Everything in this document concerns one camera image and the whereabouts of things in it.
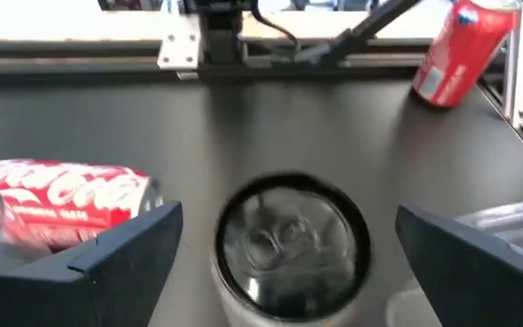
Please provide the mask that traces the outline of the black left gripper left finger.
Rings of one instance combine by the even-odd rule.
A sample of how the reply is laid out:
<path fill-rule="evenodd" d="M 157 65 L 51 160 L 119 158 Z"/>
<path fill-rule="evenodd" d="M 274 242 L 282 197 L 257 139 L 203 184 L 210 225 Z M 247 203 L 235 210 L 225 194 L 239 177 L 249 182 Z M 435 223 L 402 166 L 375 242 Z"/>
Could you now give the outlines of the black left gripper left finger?
<path fill-rule="evenodd" d="M 0 327 L 147 327 L 172 269 L 183 207 L 168 202 L 47 256 L 0 252 Z"/>

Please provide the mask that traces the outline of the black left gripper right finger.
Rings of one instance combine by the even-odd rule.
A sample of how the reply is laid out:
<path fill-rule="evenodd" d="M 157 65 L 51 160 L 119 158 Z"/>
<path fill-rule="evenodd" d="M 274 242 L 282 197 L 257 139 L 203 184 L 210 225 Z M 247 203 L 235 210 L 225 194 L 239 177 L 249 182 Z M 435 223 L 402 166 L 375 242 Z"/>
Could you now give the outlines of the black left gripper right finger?
<path fill-rule="evenodd" d="M 413 206 L 396 234 L 443 327 L 523 327 L 523 248 Z"/>

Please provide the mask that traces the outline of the red Coca-Cola can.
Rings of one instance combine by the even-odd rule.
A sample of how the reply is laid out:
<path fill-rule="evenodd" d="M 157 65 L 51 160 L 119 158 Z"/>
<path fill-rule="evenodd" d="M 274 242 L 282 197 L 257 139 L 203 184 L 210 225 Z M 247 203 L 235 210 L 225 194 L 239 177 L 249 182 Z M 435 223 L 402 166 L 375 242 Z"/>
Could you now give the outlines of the red Coca-Cola can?
<path fill-rule="evenodd" d="M 0 161 L 0 242 L 64 249 L 162 204 L 158 181 L 133 168 Z"/>

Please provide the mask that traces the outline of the white Celsius drink can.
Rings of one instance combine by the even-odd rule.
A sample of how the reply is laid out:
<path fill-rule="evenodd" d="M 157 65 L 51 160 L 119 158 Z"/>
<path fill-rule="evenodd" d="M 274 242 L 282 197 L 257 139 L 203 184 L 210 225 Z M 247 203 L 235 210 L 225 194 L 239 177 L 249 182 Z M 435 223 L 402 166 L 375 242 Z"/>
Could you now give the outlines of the white Celsius drink can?
<path fill-rule="evenodd" d="M 229 197 L 210 251 L 229 327 L 348 327 L 370 262 L 356 203 L 294 171 L 258 175 Z"/>

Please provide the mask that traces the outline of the red Fanta soda can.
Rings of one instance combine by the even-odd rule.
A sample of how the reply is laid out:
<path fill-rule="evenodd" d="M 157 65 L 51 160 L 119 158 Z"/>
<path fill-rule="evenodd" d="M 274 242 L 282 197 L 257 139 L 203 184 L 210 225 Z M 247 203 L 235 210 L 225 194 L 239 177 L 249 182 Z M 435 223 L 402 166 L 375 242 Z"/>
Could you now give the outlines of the red Fanta soda can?
<path fill-rule="evenodd" d="M 438 107 L 458 105 L 517 26 L 519 0 L 457 0 L 412 82 Z"/>

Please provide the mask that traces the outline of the silver aluminium frame post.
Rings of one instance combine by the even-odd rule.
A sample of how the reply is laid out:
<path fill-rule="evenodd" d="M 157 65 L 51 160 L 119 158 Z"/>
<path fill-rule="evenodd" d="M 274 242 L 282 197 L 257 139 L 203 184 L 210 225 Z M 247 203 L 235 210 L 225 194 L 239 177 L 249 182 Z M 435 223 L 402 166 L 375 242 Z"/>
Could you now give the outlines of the silver aluminium frame post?
<path fill-rule="evenodd" d="M 513 128 L 523 127 L 523 0 L 516 28 L 510 33 L 505 66 L 503 114 Z"/>

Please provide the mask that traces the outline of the black frame strut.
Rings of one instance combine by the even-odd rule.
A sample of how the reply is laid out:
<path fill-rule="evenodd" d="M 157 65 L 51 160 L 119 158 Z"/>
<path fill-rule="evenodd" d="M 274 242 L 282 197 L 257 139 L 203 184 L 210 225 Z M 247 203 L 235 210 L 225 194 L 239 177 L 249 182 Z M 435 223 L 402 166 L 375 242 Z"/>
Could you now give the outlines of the black frame strut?
<path fill-rule="evenodd" d="M 422 0 L 388 0 L 353 28 L 346 29 L 321 45 L 302 50 L 295 64 L 335 66 L 353 52 L 363 51 L 371 38 Z"/>

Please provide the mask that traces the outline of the silver metal mounting bracket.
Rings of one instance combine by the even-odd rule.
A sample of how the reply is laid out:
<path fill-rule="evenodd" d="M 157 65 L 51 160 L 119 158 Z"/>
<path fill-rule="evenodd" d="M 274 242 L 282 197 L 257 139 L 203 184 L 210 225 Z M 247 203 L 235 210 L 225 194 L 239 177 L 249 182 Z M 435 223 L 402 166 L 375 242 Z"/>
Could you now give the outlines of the silver metal mounting bracket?
<path fill-rule="evenodd" d="M 202 55 L 201 39 L 197 15 L 166 15 L 156 61 L 158 67 L 176 73 L 180 80 L 197 79 Z"/>

